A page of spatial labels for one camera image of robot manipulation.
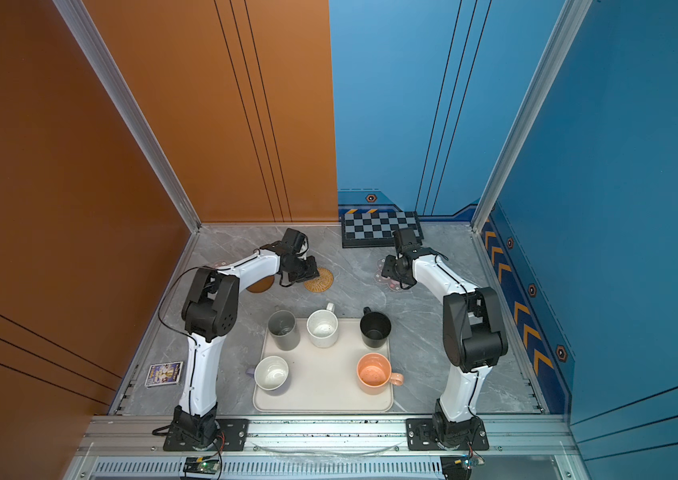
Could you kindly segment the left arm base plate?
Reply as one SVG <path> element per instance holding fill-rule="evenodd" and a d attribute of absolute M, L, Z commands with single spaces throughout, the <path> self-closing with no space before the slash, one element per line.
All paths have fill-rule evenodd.
<path fill-rule="evenodd" d="M 243 418 L 213 419 L 205 424 L 173 421 L 162 449 L 167 452 L 241 452 L 248 427 L 249 421 Z"/>

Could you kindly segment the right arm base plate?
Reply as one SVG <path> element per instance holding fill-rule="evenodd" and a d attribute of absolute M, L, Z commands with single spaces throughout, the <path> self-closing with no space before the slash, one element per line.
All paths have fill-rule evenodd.
<path fill-rule="evenodd" d="M 487 430 L 483 420 L 474 416 L 463 422 L 449 422 L 437 417 L 408 418 L 405 421 L 408 448 L 411 451 L 488 451 Z"/>

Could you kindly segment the rattan woven round coaster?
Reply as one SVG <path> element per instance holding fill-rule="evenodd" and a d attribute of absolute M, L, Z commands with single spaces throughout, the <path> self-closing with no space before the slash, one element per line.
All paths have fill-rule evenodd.
<path fill-rule="evenodd" d="M 306 290 L 312 293 L 326 292 L 334 282 L 333 273 L 323 267 L 318 268 L 318 276 L 303 283 Z"/>

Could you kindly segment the white mug purple handle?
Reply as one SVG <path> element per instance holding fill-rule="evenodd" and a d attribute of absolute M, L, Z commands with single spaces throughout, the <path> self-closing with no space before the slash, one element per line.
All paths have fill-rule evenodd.
<path fill-rule="evenodd" d="M 249 367 L 246 374 L 256 387 L 268 395 L 281 395 L 290 385 L 290 367 L 288 362 L 276 355 L 267 356 L 255 367 Z"/>

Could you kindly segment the pink flower coaster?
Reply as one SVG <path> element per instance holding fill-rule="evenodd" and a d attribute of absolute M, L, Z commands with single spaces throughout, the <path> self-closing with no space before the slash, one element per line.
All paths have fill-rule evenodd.
<path fill-rule="evenodd" d="M 377 271 L 376 271 L 376 274 L 375 274 L 376 281 L 380 285 L 384 285 L 384 286 L 388 287 L 393 292 L 401 291 L 402 290 L 401 284 L 397 280 L 387 278 L 387 277 L 384 277 L 382 275 L 384 265 L 385 265 L 385 259 L 384 258 L 380 259 L 377 262 Z"/>

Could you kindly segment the brown wooden round coaster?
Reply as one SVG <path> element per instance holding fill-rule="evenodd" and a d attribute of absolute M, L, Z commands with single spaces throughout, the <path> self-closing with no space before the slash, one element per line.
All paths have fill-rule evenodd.
<path fill-rule="evenodd" d="M 264 293 L 267 290 L 269 290 L 274 283 L 275 276 L 270 275 L 262 278 L 261 280 L 258 280 L 257 282 L 252 283 L 246 288 L 246 290 L 255 294 Z"/>

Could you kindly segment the black mug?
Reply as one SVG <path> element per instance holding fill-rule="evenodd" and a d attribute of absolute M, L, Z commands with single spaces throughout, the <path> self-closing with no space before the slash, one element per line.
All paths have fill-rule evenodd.
<path fill-rule="evenodd" d="M 370 307 L 363 308 L 363 316 L 359 327 L 363 342 L 372 349 L 381 348 L 391 334 L 392 324 L 389 317 L 381 312 L 373 311 Z"/>

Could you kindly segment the orange mug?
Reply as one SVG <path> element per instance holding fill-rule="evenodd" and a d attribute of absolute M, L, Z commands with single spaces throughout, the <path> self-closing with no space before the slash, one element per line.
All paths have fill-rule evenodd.
<path fill-rule="evenodd" d="M 405 383 L 404 375 L 394 372 L 389 359 L 379 353 L 368 353 L 359 359 L 356 378 L 359 387 L 372 395 L 381 393 L 388 385 Z"/>

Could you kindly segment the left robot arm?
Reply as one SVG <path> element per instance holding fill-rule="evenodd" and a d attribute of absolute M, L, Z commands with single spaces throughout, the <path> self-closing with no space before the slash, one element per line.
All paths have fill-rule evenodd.
<path fill-rule="evenodd" d="M 216 379 L 226 336 L 237 321 L 240 293 L 273 275 L 302 283 L 319 271 L 312 255 L 265 248 L 220 269 L 197 269 L 181 311 L 188 334 L 187 373 L 169 426 L 170 442 L 201 450 L 216 440 Z"/>

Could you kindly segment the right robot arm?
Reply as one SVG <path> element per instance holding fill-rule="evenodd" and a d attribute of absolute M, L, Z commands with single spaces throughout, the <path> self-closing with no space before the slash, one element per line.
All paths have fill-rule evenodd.
<path fill-rule="evenodd" d="M 406 288 L 421 284 L 443 307 L 443 348 L 451 367 L 432 416 L 434 440 L 444 449 L 488 450 L 477 400 L 493 367 L 509 350 L 498 293 L 462 278 L 437 253 L 414 259 L 389 255 L 381 276 Z"/>

